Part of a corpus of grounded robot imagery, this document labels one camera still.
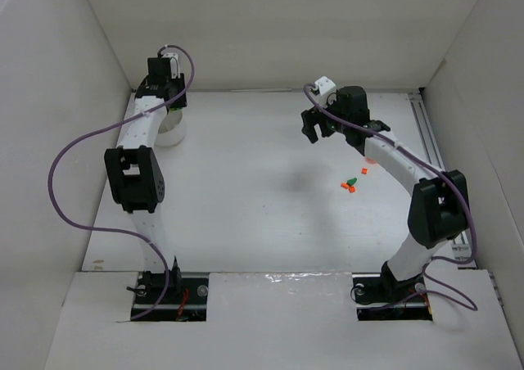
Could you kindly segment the white divided round container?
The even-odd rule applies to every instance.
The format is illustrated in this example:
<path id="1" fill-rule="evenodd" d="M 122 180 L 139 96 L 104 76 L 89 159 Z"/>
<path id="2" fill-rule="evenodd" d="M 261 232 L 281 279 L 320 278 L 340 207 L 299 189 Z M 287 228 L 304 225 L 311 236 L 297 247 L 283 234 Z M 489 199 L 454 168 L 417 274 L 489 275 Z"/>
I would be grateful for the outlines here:
<path id="1" fill-rule="evenodd" d="M 155 145 L 172 147 L 179 144 L 187 134 L 183 111 L 171 111 L 160 123 Z"/>

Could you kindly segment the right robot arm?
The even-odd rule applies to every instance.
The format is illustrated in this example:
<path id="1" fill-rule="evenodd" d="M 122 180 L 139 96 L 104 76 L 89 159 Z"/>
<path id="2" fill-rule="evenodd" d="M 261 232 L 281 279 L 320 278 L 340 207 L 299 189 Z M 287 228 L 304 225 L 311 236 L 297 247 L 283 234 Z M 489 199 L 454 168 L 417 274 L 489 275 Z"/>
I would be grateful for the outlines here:
<path id="1" fill-rule="evenodd" d="M 361 305 L 394 306 L 417 294 L 437 252 L 472 226 L 468 186 L 458 171 L 443 171 L 421 160 L 391 131 L 370 116 L 367 94 L 359 86 L 338 88 L 322 77 L 303 87 L 312 108 L 301 114 L 301 132 L 311 143 L 335 133 L 360 155 L 376 161 L 410 195 L 408 236 L 383 265 L 379 277 L 355 283 Z"/>

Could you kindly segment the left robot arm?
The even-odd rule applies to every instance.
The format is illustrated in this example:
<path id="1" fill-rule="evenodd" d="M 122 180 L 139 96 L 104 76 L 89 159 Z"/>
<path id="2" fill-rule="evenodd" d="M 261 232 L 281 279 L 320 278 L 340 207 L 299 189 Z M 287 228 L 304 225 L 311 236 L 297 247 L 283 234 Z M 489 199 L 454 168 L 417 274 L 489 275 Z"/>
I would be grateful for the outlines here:
<path id="1" fill-rule="evenodd" d="M 182 109 L 187 98 L 149 112 L 175 97 L 185 87 L 178 54 L 164 53 L 147 60 L 148 74 L 134 98 L 134 114 L 117 147 L 106 150 L 104 162 L 111 195 L 121 205 L 136 231 L 149 240 L 141 244 L 146 287 L 164 286 L 165 267 L 169 268 L 169 288 L 181 290 L 181 273 L 174 245 L 163 227 L 160 205 L 166 184 L 154 147 L 172 147 L 186 136 Z"/>

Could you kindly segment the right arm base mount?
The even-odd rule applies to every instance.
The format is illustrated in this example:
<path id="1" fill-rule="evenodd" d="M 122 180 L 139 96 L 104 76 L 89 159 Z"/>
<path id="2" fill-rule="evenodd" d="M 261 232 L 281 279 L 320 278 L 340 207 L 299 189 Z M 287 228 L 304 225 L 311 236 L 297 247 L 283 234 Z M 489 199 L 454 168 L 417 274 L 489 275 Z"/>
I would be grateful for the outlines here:
<path id="1" fill-rule="evenodd" d="M 376 273 L 354 274 L 350 297 L 357 319 L 364 321 L 431 321 L 433 319 L 422 277 L 396 288 L 385 288 Z"/>

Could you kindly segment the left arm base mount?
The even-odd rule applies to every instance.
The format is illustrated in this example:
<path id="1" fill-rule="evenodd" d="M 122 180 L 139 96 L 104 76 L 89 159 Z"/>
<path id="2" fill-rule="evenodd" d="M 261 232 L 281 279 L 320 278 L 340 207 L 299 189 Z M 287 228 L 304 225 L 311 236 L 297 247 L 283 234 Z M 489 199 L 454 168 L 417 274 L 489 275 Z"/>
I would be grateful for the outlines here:
<path id="1" fill-rule="evenodd" d="M 137 282 L 127 287 L 133 293 L 130 318 L 137 322 L 204 322 L 209 294 L 208 273 L 182 273 L 178 287 L 169 285 L 157 306 L 165 287 L 163 273 L 140 273 Z"/>

